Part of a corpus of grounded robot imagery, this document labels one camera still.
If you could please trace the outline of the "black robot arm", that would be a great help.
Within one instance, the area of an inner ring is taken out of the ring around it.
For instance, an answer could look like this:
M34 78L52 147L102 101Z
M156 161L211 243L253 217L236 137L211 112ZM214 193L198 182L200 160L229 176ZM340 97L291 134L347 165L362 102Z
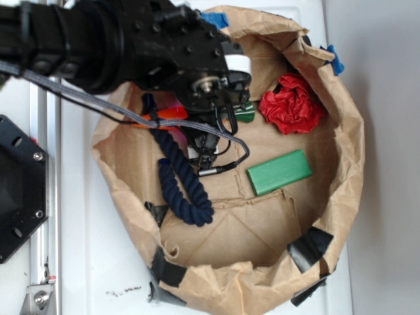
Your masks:
M2 60L92 95L131 82L171 91L194 112L239 106L249 99L251 76L231 70L228 58L242 52L198 10L170 1L1 7Z

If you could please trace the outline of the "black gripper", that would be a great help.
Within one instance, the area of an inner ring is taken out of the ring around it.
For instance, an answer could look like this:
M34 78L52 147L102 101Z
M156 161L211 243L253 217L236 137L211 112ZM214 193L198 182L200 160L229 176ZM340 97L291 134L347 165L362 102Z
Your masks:
M249 99L251 76L232 70L228 58L243 56L198 10L170 1L124 1L125 79L144 91L171 91L191 112L211 112Z

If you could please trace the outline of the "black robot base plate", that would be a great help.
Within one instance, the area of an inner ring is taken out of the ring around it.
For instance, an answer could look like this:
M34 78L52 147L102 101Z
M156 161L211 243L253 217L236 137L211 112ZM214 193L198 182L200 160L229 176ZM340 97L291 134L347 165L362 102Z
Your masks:
M47 154L1 116L1 263L47 218Z

